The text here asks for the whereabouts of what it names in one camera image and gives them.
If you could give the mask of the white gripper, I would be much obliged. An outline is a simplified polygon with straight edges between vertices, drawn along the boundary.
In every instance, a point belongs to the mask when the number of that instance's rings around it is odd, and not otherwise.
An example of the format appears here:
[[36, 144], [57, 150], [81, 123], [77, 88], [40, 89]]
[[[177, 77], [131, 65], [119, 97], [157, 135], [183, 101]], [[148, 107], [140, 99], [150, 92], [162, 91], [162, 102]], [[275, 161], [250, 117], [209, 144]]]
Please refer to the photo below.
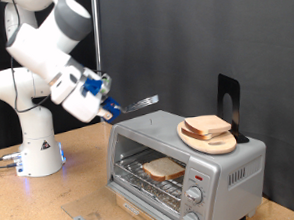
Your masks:
[[64, 109], [78, 120], [88, 123], [98, 113], [105, 121], [111, 120], [110, 111], [100, 108], [102, 81], [98, 74], [90, 69], [84, 69], [74, 90], [62, 102]]

